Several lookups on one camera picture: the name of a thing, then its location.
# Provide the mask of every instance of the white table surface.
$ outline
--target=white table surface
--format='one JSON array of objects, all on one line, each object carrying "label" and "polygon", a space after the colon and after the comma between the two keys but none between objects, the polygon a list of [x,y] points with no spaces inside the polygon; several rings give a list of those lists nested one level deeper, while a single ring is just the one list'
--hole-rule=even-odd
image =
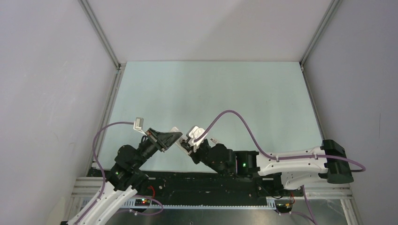
[{"label": "white table surface", "polygon": [[[144,118],[144,130],[185,134],[207,126],[222,111],[233,109],[250,126],[267,152],[304,150],[321,144],[321,135],[298,62],[128,62],[110,122]],[[108,128],[99,153],[110,169],[118,149],[137,147],[141,134],[129,125]],[[244,125],[224,115],[209,132],[233,150],[257,150]],[[213,172],[177,146],[158,152],[141,170]]]}]

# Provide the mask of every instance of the metal frame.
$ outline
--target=metal frame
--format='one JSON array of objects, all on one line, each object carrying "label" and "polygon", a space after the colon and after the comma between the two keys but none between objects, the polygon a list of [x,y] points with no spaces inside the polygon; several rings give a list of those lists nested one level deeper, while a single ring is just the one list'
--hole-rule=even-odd
[{"label": "metal frame", "polygon": [[[114,103],[116,100],[118,87],[122,80],[122,76],[124,73],[126,63],[120,64],[120,62],[118,61],[117,56],[115,55],[115,52],[113,51],[108,39],[106,38],[106,35],[105,35],[104,31],[102,30],[102,28],[98,22],[98,19],[96,18],[88,0],[78,0],[78,1],[81,5],[82,9],[86,13],[88,20],[92,24],[94,31],[98,35],[100,42],[103,44],[104,49],[106,50],[107,54],[109,55],[110,59],[112,60],[114,66],[117,69],[117,73],[116,73],[115,79],[113,81],[112,88],[108,95],[107,105],[103,112],[103,117],[102,117],[101,123],[99,125],[99,128],[100,128],[109,122],[109,118],[110,118],[110,115],[111,115],[111,112],[112,112],[112,109],[113,109],[113,106],[114,106]],[[318,123],[318,127],[320,129],[322,138],[324,138],[324,131],[322,129],[322,125],[321,125],[321,122],[319,119],[319,114],[318,114],[318,111],[316,108],[316,104],[314,103],[313,95],[312,95],[311,90],[308,85],[308,81],[307,81],[306,74],[304,71],[304,66],[305,66],[307,59],[310,56],[312,50],[316,46],[320,37],[325,32],[332,17],[336,13],[341,2],[342,2],[342,0],[332,0],[331,1],[331,3],[329,5],[325,15],[323,16],[313,38],[311,39],[308,47],[306,48],[305,53],[303,54],[303,56],[300,60],[301,69],[303,71],[303,77],[304,77],[304,80],[305,80],[305,83],[307,86],[308,94],[311,99],[311,103],[312,103],[312,106],[314,109],[315,117],[316,117],[316,120]],[[96,143],[97,144],[97,150],[96,150],[97,154],[99,153],[100,148],[102,146],[104,136],[105,136],[105,132],[103,132],[97,140],[97,143]],[[86,172],[88,172],[88,170],[92,166],[95,166],[95,165],[93,165],[93,163],[92,163],[92,155],[91,155],[90,162],[88,163]],[[69,220],[70,218],[74,217],[74,215],[76,215],[80,211],[81,206],[84,203],[84,198],[94,196],[94,194],[100,188],[101,184],[102,184],[102,178],[96,178],[96,177],[79,177],[79,178],[77,178],[75,186],[72,191],[70,201],[66,208],[64,220]],[[342,207],[344,209],[344,214],[347,219],[348,225],[362,225],[363,224],[349,184],[331,186],[330,184],[328,184],[326,182],[321,182],[321,183],[317,183],[316,185],[311,185],[311,186],[306,187],[306,192],[307,192],[308,199],[340,199]]]}]

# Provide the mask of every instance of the white wall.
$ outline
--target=white wall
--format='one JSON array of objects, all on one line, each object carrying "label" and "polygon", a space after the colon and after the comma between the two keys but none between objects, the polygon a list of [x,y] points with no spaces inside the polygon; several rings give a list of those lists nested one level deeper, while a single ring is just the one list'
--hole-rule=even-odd
[{"label": "white wall", "polygon": [[299,61],[331,0],[90,0],[121,62]]},{"label": "white wall", "polygon": [[115,68],[77,0],[0,11],[0,224],[42,225],[83,175]]},{"label": "white wall", "polygon": [[326,137],[362,162],[366,225],[398,219],[398,1],[346,0],[305,65]]}]

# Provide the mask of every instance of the gray floor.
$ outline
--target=gray floor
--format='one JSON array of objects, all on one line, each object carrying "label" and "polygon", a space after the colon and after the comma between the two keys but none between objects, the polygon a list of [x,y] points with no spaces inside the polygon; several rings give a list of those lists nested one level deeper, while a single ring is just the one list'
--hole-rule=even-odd
[{"label": "gray floor", "polygon": [[[320,225],[346,225],[340,200],[312,200],[311,207]],[[293,211],[309,215],[304,201],[296,201]],[[310,225],[297,215],[278,214],[272,210],[164,210],[156,216],[116,214],[107,225]]]}]

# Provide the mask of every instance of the robotic arm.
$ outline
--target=robotic arm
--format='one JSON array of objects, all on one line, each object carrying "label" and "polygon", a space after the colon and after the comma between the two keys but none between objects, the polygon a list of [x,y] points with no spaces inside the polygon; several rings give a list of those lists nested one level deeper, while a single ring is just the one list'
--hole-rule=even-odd
[{"label": "robotic arm", "polygon": [[281,190],[295,190],[308,183],[326,179],[329,183],[353,182],[347,162],[322,156],[346,157],[345,150],[333,140],[324,140],[322,146],[287,153],[268,153],[275,159],[260,155],[257,151],[233,151],[206,135],[197,140],[205,130],[194,126],[186,135],[174,127],[171,132],[161,133],[149,128],[143,132],[142,119],[135,130],[144,133],[142,142],[135,149],[124,145],[118,150],[115,165],[106,177],[104,187],[86,204],[68,225],[104,225],[125,201],[137,194],[148,176],[140,167],[157,151],[165,152],[176,142],[194,163],[200,162],[212,168],[222,177],[252,179],[273,174],[281,182]]}]

